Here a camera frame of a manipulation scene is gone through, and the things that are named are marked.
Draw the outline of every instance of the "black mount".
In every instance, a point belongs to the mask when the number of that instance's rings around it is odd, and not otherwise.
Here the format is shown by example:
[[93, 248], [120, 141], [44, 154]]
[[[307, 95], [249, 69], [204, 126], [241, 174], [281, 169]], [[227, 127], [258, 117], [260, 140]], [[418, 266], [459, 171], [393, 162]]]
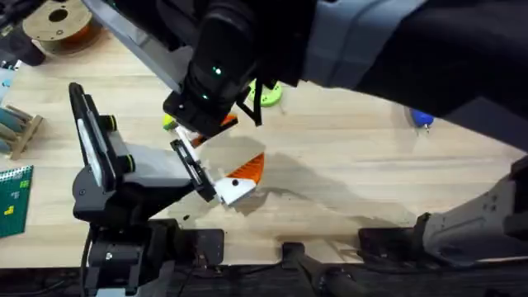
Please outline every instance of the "black mount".
[[159, 278], [165, 262], [178, 265], [218, 265], [224, 259], [224, 231], [182, 230], [175, 219], [153, 219], [127, 229], [91, 227], [85, 290], [125, 288], [135, 295], [141, 285]]
[[133, 156], [116, 156], [109, 138], [109, 133], [117, 131], [116, 118], [99, 115], [93, 99], [80, 85], [72, 83], [69, 90], [85, 164], [72, 191], [73, 215], [90, 224], [82, 257], [87, 294], [125, 288], [126, 295], [135, 295], [140, 286], [157, 280], [169, 262], [220, 264], [223, 230], [183, 230], [174, 219], [150, 219], [194, 191], [195, 185], [156, 187], [126, 181], [125, 175], [136, 165]]

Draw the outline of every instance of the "green led light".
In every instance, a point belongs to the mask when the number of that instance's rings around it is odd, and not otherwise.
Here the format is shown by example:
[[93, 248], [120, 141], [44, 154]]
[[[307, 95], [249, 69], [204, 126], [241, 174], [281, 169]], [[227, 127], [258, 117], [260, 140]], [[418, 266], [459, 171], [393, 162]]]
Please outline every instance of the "green led light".
[[220, 69], [218, 67], [213, 67], [213, 71], [214, 71], [214, 73], [216, 73], [216, 75], [222, 74], [222, 69]]

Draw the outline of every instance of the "wooden table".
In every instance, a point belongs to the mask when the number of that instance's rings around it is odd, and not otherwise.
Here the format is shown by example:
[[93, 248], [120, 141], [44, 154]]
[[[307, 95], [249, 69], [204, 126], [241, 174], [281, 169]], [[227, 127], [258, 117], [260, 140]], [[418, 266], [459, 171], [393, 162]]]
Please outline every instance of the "wooden table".
[[[175, 137], [162, 129], [170, 90], [107, 33], [81, 53], [21, 68], [4, 104], [45, 121], [20, 161], [0, 161], [2, 170], [35, 165], [26, 232], [0, 239], [0, 267], [80, 262], [87, 224], [72, 215], [72, 182], [83, 162], [70, 82], [81, 83], [101, 113], [116, 115], [126, 141], [170, 149]], [[281, 242], [290, 240], [305, 242], [320, 261], [359, 261], [357, 229], [412, 226], [425, 211], [448, 210], [484, 192], [521, 156], [442, 120], [418, 133], [403, 106], [310, 83], [286, 87], [263, 117], [256, 129], [241, 114], [240, 125], [201, 151], [215, 172], [265, 151], [253, 197], [229, 209], [193, 193], [159, 214], [183, 228], [222, 228], [226, 264], [277, 262]]]

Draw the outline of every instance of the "spool of filament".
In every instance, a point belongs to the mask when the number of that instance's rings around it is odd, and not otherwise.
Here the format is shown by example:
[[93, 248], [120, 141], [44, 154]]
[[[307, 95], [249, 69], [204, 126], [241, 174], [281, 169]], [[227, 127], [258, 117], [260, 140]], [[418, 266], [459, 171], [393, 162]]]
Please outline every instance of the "spool of filament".
[[48, 0], [27, 17], [24, 32], [52, 54], [83, 50], [97, 40], [101, 25], [81, 0]]

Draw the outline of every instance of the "blue object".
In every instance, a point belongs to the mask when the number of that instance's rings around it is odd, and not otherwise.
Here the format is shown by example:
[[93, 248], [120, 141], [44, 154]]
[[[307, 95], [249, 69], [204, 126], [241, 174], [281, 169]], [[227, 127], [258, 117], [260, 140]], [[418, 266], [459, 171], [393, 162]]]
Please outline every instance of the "blue object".
[[435, 118], [432, 115], [428, 115], [425, 112], [411, 109], [412, 121], [418, 128], [429, 128]]

